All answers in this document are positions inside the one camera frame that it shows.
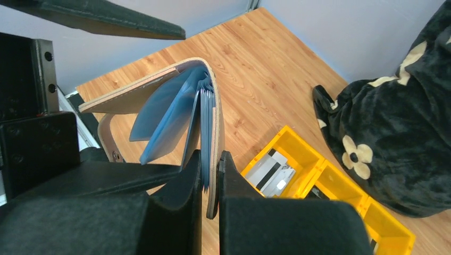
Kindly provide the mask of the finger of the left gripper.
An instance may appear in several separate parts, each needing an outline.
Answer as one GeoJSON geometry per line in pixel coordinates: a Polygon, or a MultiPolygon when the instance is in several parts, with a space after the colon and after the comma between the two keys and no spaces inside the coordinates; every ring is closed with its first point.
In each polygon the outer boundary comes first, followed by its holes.
{"type": "Polygon", "coordinates": [[[1,1],[1,5],[98,35],[186,39],[186,32],[181,26],[110,1],[1,1]]]}

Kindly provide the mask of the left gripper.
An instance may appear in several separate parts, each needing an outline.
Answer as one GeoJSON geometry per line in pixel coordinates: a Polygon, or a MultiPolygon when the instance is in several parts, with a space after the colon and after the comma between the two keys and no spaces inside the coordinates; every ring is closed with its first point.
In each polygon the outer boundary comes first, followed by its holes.
{"type": "Polygon", "coordinates": [[[5,198],[138,193],[180,167],[81,161],[76,117],[61,111],[49,40],[1,34],[1,176],[5,198]]]}

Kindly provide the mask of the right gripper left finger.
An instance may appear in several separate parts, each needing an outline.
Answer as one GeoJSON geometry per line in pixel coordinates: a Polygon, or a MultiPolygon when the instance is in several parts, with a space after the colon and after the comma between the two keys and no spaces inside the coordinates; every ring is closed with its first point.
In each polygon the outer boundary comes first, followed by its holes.
{"type": "Polygon", "coordinates": [[[1,254],[200,254],[201,156],[138,193],[13,199],[1,207],[1,254]]]}

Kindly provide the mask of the pink leather card holder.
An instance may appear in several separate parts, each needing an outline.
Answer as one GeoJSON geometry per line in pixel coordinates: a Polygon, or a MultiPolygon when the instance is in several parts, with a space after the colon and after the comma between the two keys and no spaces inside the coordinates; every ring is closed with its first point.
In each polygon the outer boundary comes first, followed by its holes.
{"type": "Polygon", "coordinates": [[[224,119],[216,76],[208,62],[192,57],[165,67],[79,106],[82,113],[101,113],[97,134],[111,162],[123,157],[111,132],[117,115],[136,114],[129,141],[147,143],[140,163],[172,152],[186,136],[181,167],[201,150],[201,184],[208,193],[206,216],[216,217],[218,168],[224,151],[224,119]]]}

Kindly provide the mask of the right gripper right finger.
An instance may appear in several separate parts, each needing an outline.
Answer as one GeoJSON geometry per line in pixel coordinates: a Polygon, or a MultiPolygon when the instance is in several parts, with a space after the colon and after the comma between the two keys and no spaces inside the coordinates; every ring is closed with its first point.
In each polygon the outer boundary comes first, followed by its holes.
{"type": "Polygon", "coordinates": [[[336,200],[261,196],[224,151],[218,172],[221,254],[372,254],[357,211],[336,200]]]}

